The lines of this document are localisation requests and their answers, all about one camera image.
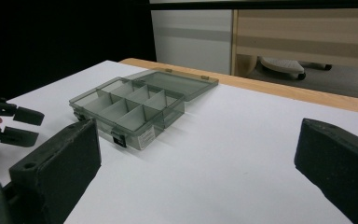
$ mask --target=white table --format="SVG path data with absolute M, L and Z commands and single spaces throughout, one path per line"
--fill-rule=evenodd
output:
M 69 100 L 145 69 L 103 62 L 10 100 L 45 114 L 34 147 L 0 144 L 8 168 L 67 125 Z M 145 150 L 100 137 L 102 167 L 65 223 L 351 223 L 294 165 L 303 118 L 358 135 L 358 113 L 219 84 Z

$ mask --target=transparent storage box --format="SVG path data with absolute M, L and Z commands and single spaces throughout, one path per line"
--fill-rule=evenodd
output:
M 218 84 L 218 79 L 153 69 L 116 77 L 71 99 L 78 119 L 96 119 L 98 129 L 115 143 L 144 149 L 185 113 L 190 101 Z

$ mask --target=black backdrop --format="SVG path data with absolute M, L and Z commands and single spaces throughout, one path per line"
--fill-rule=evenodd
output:
M 131 1 L 0 2 L 2 97 L 130 57 L 156 60 L 150 11 L 137 10 Z

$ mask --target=gray floor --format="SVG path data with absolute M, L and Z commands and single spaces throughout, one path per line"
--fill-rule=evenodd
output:
M 358 68 L 333 65 L 325 71 L 324 64 L 303 63 L 307 77 L 297 80 L 295 74 L 283 74 L 264 68 L 260 62 L 248 78 L 314 91 L 324 91 L 358 98 Z

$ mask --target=label on box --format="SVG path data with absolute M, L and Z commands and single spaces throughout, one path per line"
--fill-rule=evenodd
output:
M 156 134 L 154 131 L 154 126 L 152 125 L 149 130 L 138 136 L 139 147 L 141 149 L 146 148 L 151 142 L 153 142 L 153 140 L 155 140 L 155 138 Z

